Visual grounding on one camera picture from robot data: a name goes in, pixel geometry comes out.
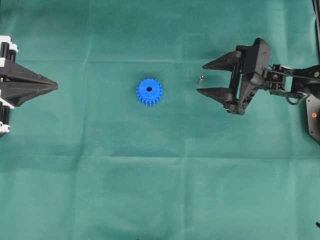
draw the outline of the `small metal screw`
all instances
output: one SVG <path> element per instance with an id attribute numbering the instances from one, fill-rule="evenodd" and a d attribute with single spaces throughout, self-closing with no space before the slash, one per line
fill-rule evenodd
<path id="1" fill-rule="evenodd" d="M 205 76 L 201 75 L 198 80 L 198 85 L 201 85 L 204 80 L 205 80 Z"/>

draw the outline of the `bolt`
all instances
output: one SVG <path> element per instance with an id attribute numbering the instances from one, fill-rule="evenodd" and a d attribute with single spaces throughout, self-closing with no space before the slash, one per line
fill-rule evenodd
<path id="1" fill-rule="evenodd" d="M 198 80 L 198 85 L 201 85 L 204 80 L 205 80 L 205 76 L 201 75 Z"/>

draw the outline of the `green fabric surface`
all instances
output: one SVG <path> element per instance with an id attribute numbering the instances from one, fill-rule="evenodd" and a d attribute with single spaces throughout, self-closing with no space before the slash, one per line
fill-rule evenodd
<path id="1" fill-rule="evenodd" d="M 318 64 L 310 0 L 3 0 L 0 34 L 59 83 L 0 139 L 1 240 L 319 239 L 305 104 L 261 90 L 228 115 L 196 91 L 228 86 L 202 65 L 257 37 L 271 64 Z"/>

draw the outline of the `mounting plate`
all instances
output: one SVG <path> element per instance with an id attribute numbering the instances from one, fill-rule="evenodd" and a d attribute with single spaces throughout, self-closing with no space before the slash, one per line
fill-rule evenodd
<path id="1" fill-rule="evenodd" d="M 320 100 L 310 95 L 305 103 L 309 134 L 320 144 Z"/>

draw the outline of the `plastic gear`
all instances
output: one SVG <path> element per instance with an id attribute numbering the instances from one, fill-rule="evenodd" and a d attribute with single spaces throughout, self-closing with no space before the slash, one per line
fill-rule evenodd
<path id="1" fill-rule="evenodd" d="M 162 86 L 154 78 L 145 78 L 136 87 L 136 97 L 142 104 L 148 107 L 152 107 L 159 103 L 162 95 Z"/>

